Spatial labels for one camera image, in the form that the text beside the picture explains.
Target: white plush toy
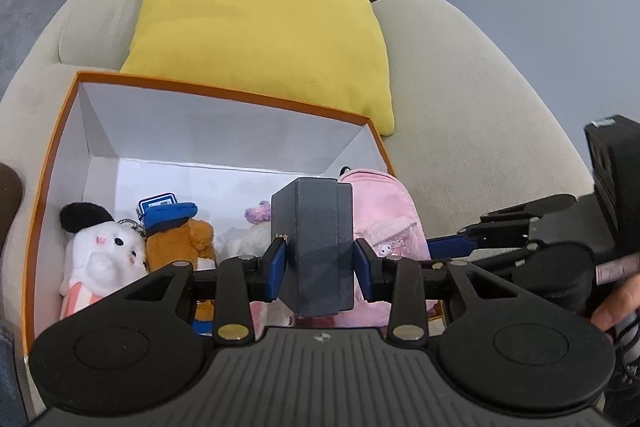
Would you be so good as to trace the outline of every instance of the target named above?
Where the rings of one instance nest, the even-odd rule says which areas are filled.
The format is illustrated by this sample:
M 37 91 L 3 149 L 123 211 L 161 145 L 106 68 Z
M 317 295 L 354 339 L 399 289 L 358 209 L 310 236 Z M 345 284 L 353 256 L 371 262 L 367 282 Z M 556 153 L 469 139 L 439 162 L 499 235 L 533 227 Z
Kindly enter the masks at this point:
M 147 274 L 145 240 L 132 228 L 114 222 L 101 206 L 68 204 L 60 211 L 60 224 L 75 234 L 66 245 L 61 318 Z

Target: pink bag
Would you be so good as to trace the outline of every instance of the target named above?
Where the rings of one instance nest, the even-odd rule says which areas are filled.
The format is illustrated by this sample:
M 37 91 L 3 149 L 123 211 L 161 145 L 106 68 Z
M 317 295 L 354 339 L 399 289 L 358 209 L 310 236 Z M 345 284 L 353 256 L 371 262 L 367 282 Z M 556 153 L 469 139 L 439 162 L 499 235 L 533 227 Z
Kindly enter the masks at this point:
M 353 238 L 363 237 L 379 257 L 398 254 L 417 261 L 430 259 L 427 240 L 414 201 L 398 180 L 385 172 L 348 171 L 341 182 L 353 186 Z M 427 301 L 431 308 L 435 301 Z M 383 327 L 391 304 L 368 303 L 355 282 L 353 310 L 334 317 L 338 328 Z

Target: black device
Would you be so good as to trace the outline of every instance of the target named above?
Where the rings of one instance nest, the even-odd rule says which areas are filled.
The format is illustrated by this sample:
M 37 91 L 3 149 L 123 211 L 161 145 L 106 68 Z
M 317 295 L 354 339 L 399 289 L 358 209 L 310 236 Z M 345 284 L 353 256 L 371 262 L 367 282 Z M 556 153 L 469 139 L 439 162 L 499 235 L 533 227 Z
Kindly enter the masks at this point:
M 492 212 L 446 241 L 515 247 L 425 262 L 352 245 L 364 297 L 391 302 L 373 328 L 268 328 L 249 303 L 276 298 L 286 244 L 194 272 L 178 261 L 44 331 L 30 353 L 48 426 L 610 426 L 593 407 L 614 367 L 609 339 L 572 311 L 594 306 L 595 267 L 636 250 L 640 125 L 590 124 L 596 184 Z M 191 329 L 216 300 L 213 336 Z M 425 299 L 448 326 L 430 337 Z

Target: blue tag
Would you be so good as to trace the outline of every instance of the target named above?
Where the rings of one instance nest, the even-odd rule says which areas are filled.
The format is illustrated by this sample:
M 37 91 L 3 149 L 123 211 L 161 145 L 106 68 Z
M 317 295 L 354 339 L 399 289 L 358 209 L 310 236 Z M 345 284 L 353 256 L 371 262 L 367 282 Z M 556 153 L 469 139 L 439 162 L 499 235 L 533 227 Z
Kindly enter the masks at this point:
M 151 206 L 158 206 L 159 204 L 175 204 L 177 202 L 178 200 L 175 199 L 175 194 L 171 192 L 146 198 L 145 200 L 140 200 L 140 202 L 138 202 L 138 215 L 145 214 L 147 209 Z

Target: ribbed gray surface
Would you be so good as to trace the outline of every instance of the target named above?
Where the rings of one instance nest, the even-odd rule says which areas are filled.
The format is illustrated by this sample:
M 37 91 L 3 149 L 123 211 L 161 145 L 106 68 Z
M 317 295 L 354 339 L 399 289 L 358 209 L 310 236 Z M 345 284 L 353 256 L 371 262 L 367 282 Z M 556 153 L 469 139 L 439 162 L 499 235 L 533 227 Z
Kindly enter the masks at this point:
M 600 427 L 593 410 L 557 419 L 487 411 L 447 387 L 429 357 L 395 349 L 373 330 L 271 329 L 260 343 L 227 349 L 198 385 L 127 418 L 52 411 L 38 427 Z

